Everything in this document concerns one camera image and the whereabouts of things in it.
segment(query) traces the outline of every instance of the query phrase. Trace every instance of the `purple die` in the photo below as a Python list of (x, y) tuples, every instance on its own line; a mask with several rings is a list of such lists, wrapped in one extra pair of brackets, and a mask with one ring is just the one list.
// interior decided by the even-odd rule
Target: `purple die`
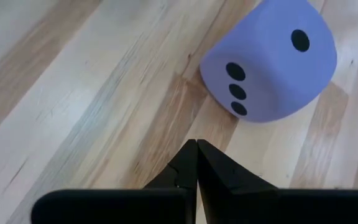
[(253, 122), (284, 118), (306, 106), (335, 68), (332, 33), (307, 0), (264, 0), (200, 65), (215, 99)]

